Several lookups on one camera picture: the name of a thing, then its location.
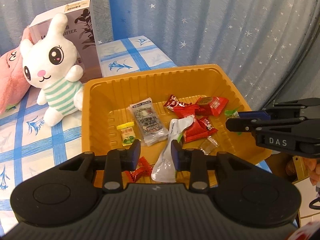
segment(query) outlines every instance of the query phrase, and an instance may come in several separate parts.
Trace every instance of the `embroidered mouth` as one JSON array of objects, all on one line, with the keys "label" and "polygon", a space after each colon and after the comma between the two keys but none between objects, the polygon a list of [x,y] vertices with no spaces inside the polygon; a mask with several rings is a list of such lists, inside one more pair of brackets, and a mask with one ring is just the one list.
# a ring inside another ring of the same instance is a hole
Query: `embroidered mouth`
[{"label": "embroidered mouth", "polygon": [[43,80],[39,80],[39,82],[43,82],[45,79],[51,78],[51,75],[49,77],[47,77],[47,78],[45,78],[45,77],[42,77],[42,78],[43,78]]}]

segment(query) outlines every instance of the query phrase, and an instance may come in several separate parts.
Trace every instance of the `barcode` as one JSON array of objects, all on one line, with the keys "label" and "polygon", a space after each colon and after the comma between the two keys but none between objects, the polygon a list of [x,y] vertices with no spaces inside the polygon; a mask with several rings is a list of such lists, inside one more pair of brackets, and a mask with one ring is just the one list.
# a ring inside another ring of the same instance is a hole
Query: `barcode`
[{"label": "barcode", "polygon": [[77,6],[74,6],[74,7],[71,7],[71,8],[68,8],[67,11],[70,11],[70,10],[73,10],[75,8],[79,8],[81,5],[77,5]]}]

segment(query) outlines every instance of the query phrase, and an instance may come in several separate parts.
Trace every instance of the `human hand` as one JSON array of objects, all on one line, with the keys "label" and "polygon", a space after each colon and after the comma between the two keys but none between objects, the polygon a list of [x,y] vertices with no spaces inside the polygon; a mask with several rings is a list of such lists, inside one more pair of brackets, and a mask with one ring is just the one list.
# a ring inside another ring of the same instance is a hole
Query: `human hand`
[{"label": "human hand", "polygon": [[320,182],[320,163],[317,164],[317,159],[303,158],[303,162],[308,170],[311,184],[315,186]]}]

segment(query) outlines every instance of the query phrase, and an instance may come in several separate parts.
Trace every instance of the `white bunny plush toy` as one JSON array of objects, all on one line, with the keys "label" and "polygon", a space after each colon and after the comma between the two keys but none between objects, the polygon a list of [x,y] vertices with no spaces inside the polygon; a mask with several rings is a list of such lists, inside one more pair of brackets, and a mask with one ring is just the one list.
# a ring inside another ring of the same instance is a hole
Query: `white bunny plush toy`
[{"label": "white bunny plush toy", "polygon": [[33,45],[25,39],[20,44],[24,75],[32,86],[41,88],[37,103],[48,102],[44,122],[49,126],[56,125],[68,114],[82,111],[83,85],[79,79],[83,69],[74,65],[76,46],[63,37],[67,22],[67,16],[58,13],[43,40]]}]

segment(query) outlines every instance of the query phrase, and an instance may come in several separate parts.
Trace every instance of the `cardboard box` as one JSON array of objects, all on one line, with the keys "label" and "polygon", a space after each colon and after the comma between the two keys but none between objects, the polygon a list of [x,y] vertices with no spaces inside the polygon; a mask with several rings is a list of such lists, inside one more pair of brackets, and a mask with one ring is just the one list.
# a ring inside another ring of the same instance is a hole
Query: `cardboard box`
[{"label": "cardboard box", "polygon": [[81,82],[102,77],[94,39],[97,35],[91,0],[76,1],[37,15],[29,26],[33,42],[36,43],[46,36],[51,19],[57,13],[64,13],[68,17],[68,25],[63,35],[73,42],[78,50],[75,64],[84,70]]}]

